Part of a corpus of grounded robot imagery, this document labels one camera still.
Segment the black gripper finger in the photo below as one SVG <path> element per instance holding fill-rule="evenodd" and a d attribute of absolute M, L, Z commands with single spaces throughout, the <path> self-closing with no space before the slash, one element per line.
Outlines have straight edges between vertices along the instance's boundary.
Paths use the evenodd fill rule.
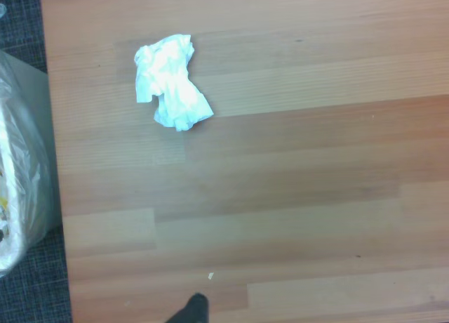
<path fill-rule="evenodd" d="M 201 293 L 195 293 L 166 323 L 209 323 L 208 298 Z"/>

